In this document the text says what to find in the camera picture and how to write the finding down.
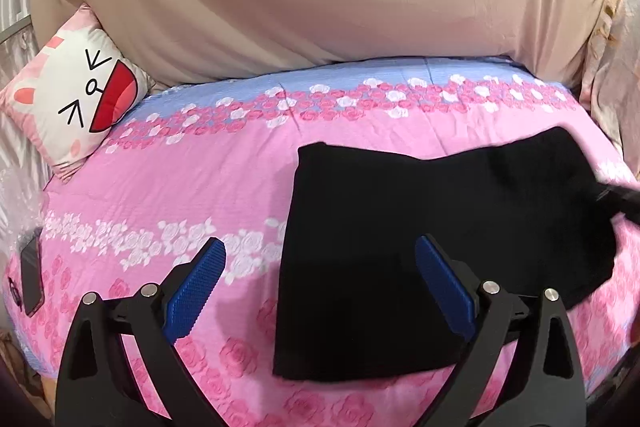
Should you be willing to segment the black pants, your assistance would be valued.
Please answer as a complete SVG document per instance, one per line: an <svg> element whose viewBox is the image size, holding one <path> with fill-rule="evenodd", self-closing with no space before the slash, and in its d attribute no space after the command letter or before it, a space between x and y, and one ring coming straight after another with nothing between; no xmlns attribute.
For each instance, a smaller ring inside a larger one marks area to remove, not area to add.
<svg viewBox="0 0 640 427"><path fill-rule="evenodd" d="M280 265L274 375L340 383L460 358L414 260L445 253L514 294L573 308L612 275L612 219L567 130L438 159L314 143L298 151Z"/></svg>

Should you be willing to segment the pale floral blanket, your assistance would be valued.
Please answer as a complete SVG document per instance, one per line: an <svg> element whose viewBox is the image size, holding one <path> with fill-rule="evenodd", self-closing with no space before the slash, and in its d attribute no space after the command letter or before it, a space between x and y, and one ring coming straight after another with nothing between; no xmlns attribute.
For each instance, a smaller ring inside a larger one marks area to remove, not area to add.
<svg viewBox="0 0 640 427"><path fill-rule="evenodd" d="M604 0L588 40L579 101L639 173L639 0Z"/></svg>

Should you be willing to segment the black smartphone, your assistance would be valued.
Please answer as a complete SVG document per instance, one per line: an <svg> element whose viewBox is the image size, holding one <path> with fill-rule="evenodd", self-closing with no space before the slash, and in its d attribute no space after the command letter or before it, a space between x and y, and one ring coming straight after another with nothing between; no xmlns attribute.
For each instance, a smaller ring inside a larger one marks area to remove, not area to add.
<svg viewBox="0 0 640 427"><path fill-rule="evenodd" d="M41 232L40 227L30 232L24 240L20 254L23 307L28 317L36 313L44 300L40 253Z"/></svg>

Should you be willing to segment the silvery pink curtain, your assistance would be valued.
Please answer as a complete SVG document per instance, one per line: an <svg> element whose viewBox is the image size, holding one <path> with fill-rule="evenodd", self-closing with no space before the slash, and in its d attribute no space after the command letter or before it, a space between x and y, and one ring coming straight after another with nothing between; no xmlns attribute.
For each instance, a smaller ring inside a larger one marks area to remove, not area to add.
<svg viewBox="0 0 640 427"><path fill-rule="evenodd" d="M1 0L1 86L39 51L28 0ZM13 120L1 116L1 261L11 257L25 202L50 180L51 171Z"/></svg>

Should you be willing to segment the pink floral bed sheet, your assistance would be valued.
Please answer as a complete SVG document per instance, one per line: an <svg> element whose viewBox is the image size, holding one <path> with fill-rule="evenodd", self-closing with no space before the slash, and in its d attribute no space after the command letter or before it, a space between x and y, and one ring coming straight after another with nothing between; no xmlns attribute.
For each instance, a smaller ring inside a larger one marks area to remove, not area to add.
<svg viewBox="0 0 640 427"><path fill-rule="evenodd" d="M52 180L44 301L9 305L29 364L55 377L87 291L127 297L205 239L226 269L179 355L233 426L407 426L445 371L387 381L286 383L271 374L277 272L297 151L323 141L417 158L511 142L562 124L602 178L620 154L566 88L507 61L406 58L174 88L140 103L70 181Z"/></svg>

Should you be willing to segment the white cat face pillow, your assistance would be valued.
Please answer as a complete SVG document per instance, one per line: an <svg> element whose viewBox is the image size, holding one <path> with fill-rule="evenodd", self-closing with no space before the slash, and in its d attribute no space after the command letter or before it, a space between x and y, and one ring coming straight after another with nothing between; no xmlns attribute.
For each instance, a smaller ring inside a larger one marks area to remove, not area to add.
<svg viewBox="0 0 640 427"><path fill-rule="evenodd" d="M151 87L83 4L2 89L1 110L66 181Z"/></svg>

